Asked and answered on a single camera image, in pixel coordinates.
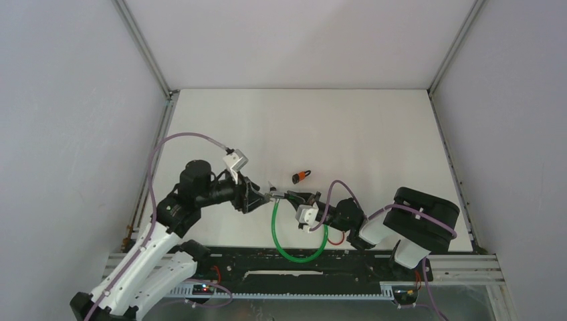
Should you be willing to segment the orange padlock with keys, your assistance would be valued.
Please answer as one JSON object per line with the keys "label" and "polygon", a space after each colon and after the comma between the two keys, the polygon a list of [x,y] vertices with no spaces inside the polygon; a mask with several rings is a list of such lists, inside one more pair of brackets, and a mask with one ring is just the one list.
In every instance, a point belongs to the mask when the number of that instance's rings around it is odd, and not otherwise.
{"label": "orange padlock with keys", "polygon": [[301,171],[296,174],[292,175],[292,183],[298,184],[300,181],[303,181],[306,177],[310,176],[311,170]]}

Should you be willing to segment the silver key bunch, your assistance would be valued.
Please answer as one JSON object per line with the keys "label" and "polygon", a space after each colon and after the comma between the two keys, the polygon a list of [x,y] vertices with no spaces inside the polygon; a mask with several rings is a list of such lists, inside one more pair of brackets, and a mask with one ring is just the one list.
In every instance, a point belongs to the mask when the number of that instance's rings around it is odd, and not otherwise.
{"label": "silver key bunch", "polygon": [[273,185],[270,181],[268,181],[268,185],[269,185],[269,193],[272,196],[276,196],[278,191],[277,188],[275,187],[275,185]]}

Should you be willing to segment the green cable lock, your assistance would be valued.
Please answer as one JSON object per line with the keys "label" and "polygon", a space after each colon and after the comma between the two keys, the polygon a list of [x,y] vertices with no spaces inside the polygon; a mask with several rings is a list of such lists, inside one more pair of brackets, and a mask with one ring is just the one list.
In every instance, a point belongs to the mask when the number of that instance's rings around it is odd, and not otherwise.
{"label": "green cable lock", "polygon": [[322,238],[322,242],[319,246],[319,248],[311,255],[307,256],[307,257],[296,257],[291,255],[290,253],[288,253],[281,245],[281,243],[279,242],[279,237],[277,234],[277,213],[279,210],[279,202],[280,199],[276,199],[274,201],[273,204],[273,209],[271,212],[271,221],[270,221],[270,232],[271,232],[271,238],[272,241],[275,245],[275,249],[277,250],[277,252],[286,260],[292,262],[292,263],[298,263],[298,264],[305,264],[305,263],[310,263],[312,261],[314,261],[315,259],[319,258],[325,248],[326,245],[328,243],[328,236],[329,236],[329,228],[325,227],[324,228],[324,234],[323,234],[323,238]]}

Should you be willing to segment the red cable lock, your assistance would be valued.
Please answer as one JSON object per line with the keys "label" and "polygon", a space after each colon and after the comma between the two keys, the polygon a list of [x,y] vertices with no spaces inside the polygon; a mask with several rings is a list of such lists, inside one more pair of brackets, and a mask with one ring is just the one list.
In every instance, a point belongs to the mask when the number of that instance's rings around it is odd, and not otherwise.
{"label": "red cable lock", "polygon": [[327,243],[332,246],[342,245],[346,240],[346,233],[344,231],[337,232],[333,235],[329,234]]}

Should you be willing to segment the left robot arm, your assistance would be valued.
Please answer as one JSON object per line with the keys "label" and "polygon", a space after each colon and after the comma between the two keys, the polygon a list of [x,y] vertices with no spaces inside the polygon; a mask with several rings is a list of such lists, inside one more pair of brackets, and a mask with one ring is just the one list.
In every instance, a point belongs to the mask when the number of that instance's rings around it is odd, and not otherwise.
{"label": "left robot arm", "polygon": [[225,202],[249,213],[268,203],[269,196],[241,173],[218,180],[207,161],[187,163],[179,183],[156,206],[155,219],[124,259],[91,292],[72,298],[76,319],[141,320],[182,281],[209,275],[209,249],[182,239],[201,218],[202,208]]}

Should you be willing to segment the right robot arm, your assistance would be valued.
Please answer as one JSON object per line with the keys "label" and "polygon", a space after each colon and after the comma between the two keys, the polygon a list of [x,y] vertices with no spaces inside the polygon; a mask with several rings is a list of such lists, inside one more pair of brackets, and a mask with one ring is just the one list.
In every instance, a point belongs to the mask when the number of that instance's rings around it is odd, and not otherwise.
{"label": "right robot arm", "polygon": [[296,210],[299,228],[331,227],[346,232],[347,242],[359,251],[374,248],[387,237],[397,234],[389,261],[393,277],[405,280],[430,253],[446,252],[457,238],[459,217],[456,204],[408,187],[400,187],[393,202],[371,215],[365,215],[354,198],[337,205],[326,205],[319,194],[288,191],[283,198]]}

